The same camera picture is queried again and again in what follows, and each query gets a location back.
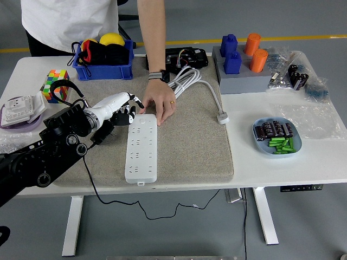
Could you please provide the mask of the person's left hand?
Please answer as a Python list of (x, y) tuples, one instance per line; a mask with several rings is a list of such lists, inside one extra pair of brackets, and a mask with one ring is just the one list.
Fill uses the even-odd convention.
[(142, 99), (144, 108), (142, 108), (139, 113), (145, 113), (152, 102), (155, 104), (158, 126), (176, 111), (176, 97), (174, 91), (167, 83), (160, 79), (149, 80)]

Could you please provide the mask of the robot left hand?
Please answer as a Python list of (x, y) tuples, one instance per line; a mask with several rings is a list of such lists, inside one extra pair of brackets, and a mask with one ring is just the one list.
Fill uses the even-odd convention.
[(128, 92), (121, 92), (104, 98), (91, 108), (84, 110), (85, 115), (92, 126), (92, 131), (99, 129), (105, 120), (110, 119), (116, 126), (130, 125), (136, 114), (135, 106), (129, 106), (132, 100), (142, 109), (144, 105), (137, 96)]

